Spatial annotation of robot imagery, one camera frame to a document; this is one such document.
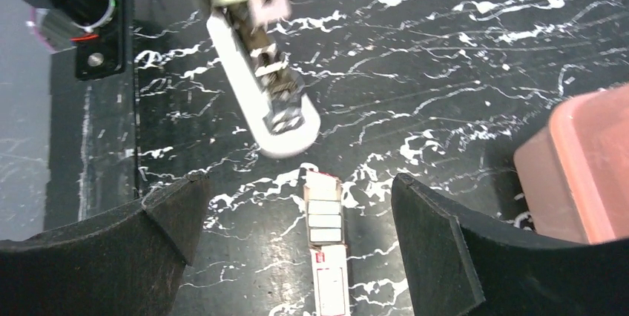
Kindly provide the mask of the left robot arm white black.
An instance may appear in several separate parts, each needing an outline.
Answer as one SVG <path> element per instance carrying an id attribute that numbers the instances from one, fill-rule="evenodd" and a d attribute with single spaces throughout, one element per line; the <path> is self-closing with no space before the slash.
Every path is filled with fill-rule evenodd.
<path id="1" fill-rule="evenodd" d="M 131 68 L 133 0 L 23 0 L 35 33 L 55 50 L 74 49 L 79 80 Z"/>

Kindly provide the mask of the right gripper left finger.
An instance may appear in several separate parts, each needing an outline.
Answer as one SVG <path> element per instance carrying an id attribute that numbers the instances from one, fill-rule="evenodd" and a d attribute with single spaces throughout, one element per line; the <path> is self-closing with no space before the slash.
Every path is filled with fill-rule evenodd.
<path id="1" fill-rule="evenodd" d="M 167 315 L 211 199 L 189 174 L 143 198 L 1 242 L 3 315 Z"/>

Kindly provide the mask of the red staples box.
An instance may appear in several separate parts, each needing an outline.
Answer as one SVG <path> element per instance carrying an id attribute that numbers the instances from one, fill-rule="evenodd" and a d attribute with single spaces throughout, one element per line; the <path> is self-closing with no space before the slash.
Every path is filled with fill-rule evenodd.
<path id="1" fill-rule="evenodd" d="M 307 171 L 303 197 L 316 312 L 322 316 L 348 316 L 351 312 L 341 182 L 326 173 Z"/>

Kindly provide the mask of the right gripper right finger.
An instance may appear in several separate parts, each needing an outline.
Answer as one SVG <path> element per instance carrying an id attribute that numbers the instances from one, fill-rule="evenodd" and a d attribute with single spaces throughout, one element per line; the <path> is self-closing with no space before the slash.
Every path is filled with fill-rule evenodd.
<path id="1" fill-rule="evenodd" d="M 628 241 L 585 245 L 526 231 L 408 174 L 392 213 L 416 315 L 626 315 Z"/>

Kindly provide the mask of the beige stapler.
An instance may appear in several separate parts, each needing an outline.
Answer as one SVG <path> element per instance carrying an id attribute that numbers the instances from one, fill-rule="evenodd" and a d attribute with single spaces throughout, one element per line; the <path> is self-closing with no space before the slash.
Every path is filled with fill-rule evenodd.
<path id="1" fill-rule="evenodd" d="M 320 116 L 267 27 L 291 15 L 290 0 L 194 0 L 261 153 L 293 157 L 317 139 Z"/>

